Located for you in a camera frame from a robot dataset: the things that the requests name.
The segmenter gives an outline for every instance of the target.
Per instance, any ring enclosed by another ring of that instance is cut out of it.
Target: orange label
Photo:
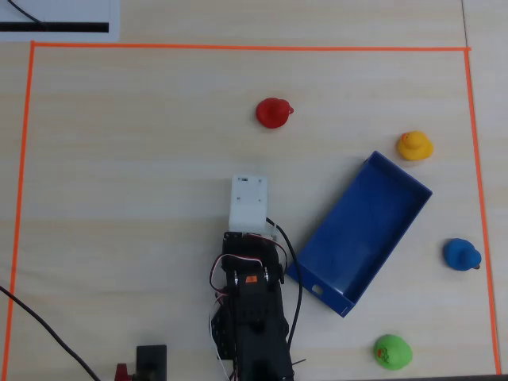
[[[245,278],[246,283],[257,283],[257,275],[250,275]]]

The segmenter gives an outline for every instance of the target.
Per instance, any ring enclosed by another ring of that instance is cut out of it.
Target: electrical wire
[[[291,364],[291,366],[295,366],[297,364],[300,364],[302,363],[303,361],[307,361],[307,359],[302,359],[302,360],[299,360],[299,361],[295,361],[294,363]]]
[[[272,244],[274,244],[275,246],[280,248],[283,251],[283,253],[284,253],[284,258],[286,258],[286,266],[284,267],[284,274],[286,274],[286,271],[287,271],[287,252],[286,252],[286,249],[279,242],[277,242],[275,240],[272,240],[270,238],[266,238],[266,237],[260,236],[259,234],[247,233],[245,235],[247,237],[260,238],[261,240],[265,240],[265,241],[271,242]]]
[[[74,360],[76,360],[79,363],[79,365],[81,365],[83,367],[83,369],[85,371],[87,371],[87,373],[90,375],[90,377],[94,381],[101,381],[100,378],[97,377],[97,375],[94,373],[94,371],[92,371],[91,368],[87,365],[87,363],[85,363],[81,357],[79,357],[72,349],[69,348],[69,346],[67,344],[65,344],[62,341],[62,339],[60,339],[60,337],[56,334],[56,332],[48,325],[48,323],[46,323],[46,321],[44,321],[44,319],[42,317],[40,317],[35,312],[33,312],[33,310],[30,307],[28,307],[26,304],[24,304],[21,300],[19,300],[17,297],[15,297],[13,294],[11,294],[4,287],[0,286],[0,291],[3,292],[5,295],[7,295],[9,298],[11,298],[23,310],[25,310],[30,315],[32,315],[32,317],[35,320],[37,320],[43,327],[45,327],[46,330],[49,332],[49,334],[51,336],[53,336],[53,339],[55,339],[56,342],[58,344],[60,344],[60,346],[65,350],[65,352],[67,352],[69,355],[71,355],[74,358]]]
[[[288,348],[290,348],[291,342],[293,341],[294,329],[296,328],[296,322],[298,320],[298,315],[300,314],[300,306],[302,305],[302,294],[303,294],[302,273],[300,271],[300,264],[298,263],[298,260],[296,259],[296,254],[294,254],[293,246],[291,245],[291,242],[289,241],[289,238],[285,234],[284,230],[280,226],[276,225],[268,217],[267,217],[267,223],[269,223],[273,227],[277,228],[277,230],[280,231],[280,233],[284,237],[287,247],[289,248],[289,251],[291,253],[291,256],[293,257],[294,266],[296,267],[296,276],[298,278],[298,301],[296,302],[296,310],[294,312],[293,325],[291,326],[291,331],[289,333],[289,337],[287,338],[287,346],[288,346]]]
[[[258,262],[260,264],[261,267],[263,267],[263,262],[261,262],[261,260],[259,258],[254,258],[254,257],[251,257],[251,256],[235,256],[234,254],[221,254],[220,256],[218,256],[215,261],[214,261],[214,265],[212,266],[212,270],[210,271],[210,285],[211,287],[216,291],[218,292],[219,294],[221,294],[221,296],[225,296],[227,294],[224,293],[224,291],[220,288],[216,288],[214,286],[214,284],[212,283],[212,279],[214,277],[214,272],[215,272],[215,269],[217,268],[217,265],[219,264],[219,261],[224,258],[225,256],[232,256],[234,258],[237,258],[239,260],[251,260],[251,261],[255,261],[255,262]]]
[[[44,22],[42,22],[41,20],[39,20],[38,18],[35,18],[34,16],[32,16],[30,13],[28,12],[25,12],[18,4],[16,4],[13,0],[7,0],[7,2],[12,5],[14,8],[17,9],[18,12],[20,13],[23,13],[26,17],[28,17],[30,20],[32,20],[33,22],[36,22],[37,24],[39,24],[40,26],[46,26],[46,24]]]
[[[219,362],[221,363],[222,370],[224,371],[225,379],[227,381],[230,381],[228,372],[225,370],[224,363],[222,362],[221,355],[219,355],[219,348],[217,347],[217,343],[214,340],[214,335],[212,334],[212,313],[214,311],[215,305],[219,302],[219,300],[221,298],[222,298],[222,295],[220,295],[217,299],[215,299],[215,302],[212,305],[212,309],[210,310],[210,313],[208,314],[208,327],[210,328],[210,337],[212,339],[212,344],[214,345],[215,352],[217,353],[217,358],[218,358]]]

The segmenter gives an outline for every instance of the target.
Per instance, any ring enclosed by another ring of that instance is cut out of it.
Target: yellow rubber duck
[[[397,149],[404,159],[411,161],[426,159],[434,152],[432,142],[421,131],[403,133]]]

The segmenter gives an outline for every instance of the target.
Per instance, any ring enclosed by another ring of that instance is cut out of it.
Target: red rubber duck
[[[293,108],[284,99],[266,98],[256,108],[256,117],[267,129],[277,129],[287,122]]]

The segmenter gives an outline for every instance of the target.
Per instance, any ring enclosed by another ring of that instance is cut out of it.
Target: black power cable
[[[37,24],[41,25],[41,26],[45,26],[44,25],[44,22],[42,22],[41,20],[39,20],[38,18],[35,18],[34,16],[32,16],[30,13],[28,12],[25,12],[18,4],[16,4],[15,2],[13,2],[13,0],[7,0],[7,2],[12,5],[14,8],[16,8],[18,10],[18,12],[20,13],[23,13],[26,17],[28,17],[30,20],[32,20],[33,22],[36,22]]]
[[[294,312],[294,318],[293,318],[293,325],[291,326],[291,331],[289,332],[289,337],[287,338],[287,346],[291,347],[291,342],[293,341],[293,335],[294,335],[294,329],[296,328],[296,321],[298,320],[298,315],[300,314],[300,306],[302,305],[302,293],[303,293],[303,286],[302,286],[302,273],[300,272],[300,264],[298,263],[298,260],[296,259],[296,254],[294,254],[293,246],[291,246],[291,242],[289,241],[289,238],[285,234],[284,230],[276,225],[270,218],[267,217],[267,223],[277,228],[278,231],[283,235],[284,240],[286,241],[287,247],[289,248],[289,251],[291,252],[291,256],[293,257],[294,266],[296,267],[296,275],[298,277],[298,301],[296,302],[296,311]]]
[[[94,380],[94,381],[101,381],[101,379],[99,377],[97,377],[97,375],[94,373],[94,371],[92,371],[90,369],[90,367],[87,365],[87,363],[85,363],[83,361],[83,359],[81,357],[79,357],[72,349],[69,348],[69,346],[67,344],[65,344],[62,339],[60,339],[60,337],[56,334],[55,331],[53,331],[53,329],[48,325],[48,323],[46,323],[46,321],[44,321],[44,319],[42,317],[40,317],[39,315],[37,315],[35,312],[32,311],[32,309],[30,307],[28,307],[26,304],[24,304],[21,300],[19,300],[18,298],[16,298],[14,295],[12,295],[8,290],[6,290],[5,288],[3,288],[2,286],[0,286],[0,291],[3,292],[5,295],[7,295],[9,298],[11,298],[13,301],[15,301],[23,310],[25,310],[26,312],[28,312],[30,315],[32,315],[32,317],[37,320],[38,322],[40,322],[40,324],[46,328],[46,330],[49,332],[49,334],[51,336],[53,336],[53,339],[56,340],[56,342],[58,344],[60,344],[60,346],[65,349],[65,352],[67,352],[69,355],[71,355],[76,361],[78,361],[79,365],[81,365],[83,367],[83,369],[85,371],[87,371],[87,373],[90,375],[90,377]]]

